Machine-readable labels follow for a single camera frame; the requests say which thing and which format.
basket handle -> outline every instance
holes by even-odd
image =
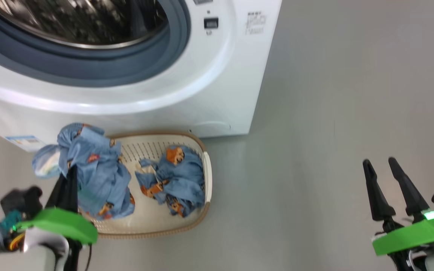
[[[210,164],[210,156],[203,152],[203,175],[205,177],[205,202],[210,202],[212,199],[212,164]]]

basket rim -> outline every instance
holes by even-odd
[[[198,143],[200,148],[203,152],[207,152],[207,148],[203,144],[203,142],[196,137],[193,134],[189,134],[188,132],[179,132],[179,131],[171,131],[171,130],[158,130],[158,131],[143,131],[143,132],[126,132],[122,134],[114,134],[109,136],[111,139],[122,139],[124,137],[137,137],[137,136],[157,136],[157,135],[168,135],[168,136],[185,136],[190,137],[195,142]],[[110,234],[110,233],[98,233],[98,237],[102,239],[145,239],[145,238],[154,238],[154,237],[160,237],[160,236],[166,236],[166,235],[174,235],[177,233],[184,233],[186,231],[192,230],[197,225],[199,225],[205,216],[207,216],[207,213],[210,208],[210,202],[206,202],[205,206],[203,207],[202,212],[200,213],[200,216],[197,220],[195,220],[193,223],[191,223],[188,226],[184,226],[181,228],[175,228],[173,230],[160,230],[160,231],[153,231],[151,233],[134,233],[134,234]]]

gray floor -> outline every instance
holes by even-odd
[[[361,162],[373,162],[398,220],[405,203],[388,156],[425,199],[434,193],[434,1],[284,0],[251,134],[205,144],[205,221],[171,237],[101,240],[91,270],[392,270],[371,246],[381,226]],[[30,161],[0,139],[0,196],[50,189]],[[36,261],[0,256],[0,269],[41,270]]]

green bracket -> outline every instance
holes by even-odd
[[[22,230],[37,227],[41,230],[61,234],[80,242],[82,245],[94,244],[98,239],[98,231],[93,224],[77,213],[59,208],[44,209],[33,220],[22,221],[16,227]]]
[[[373,242],[377,256],[418,247],[434,242],[434,219],[423,220],[394,230]]]

laundry basket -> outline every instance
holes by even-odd
[[[150,238],[191,230],[205,218],[212,198],[212,166],[209,155],[197,137],[183,132],[138,132],[111,137],[122,144],[122,162],[131,173],[128,187],[135,199],[133,214],[120,219],[98,221],[83,214],[98,229],[100,238]],[[202,160],[205,177],[205,205],[186,218],[170,215],[166,204],[142,194],[135,177],[136,165],[142,158],[158,161],[168,146],[184,145],[193,149]]]

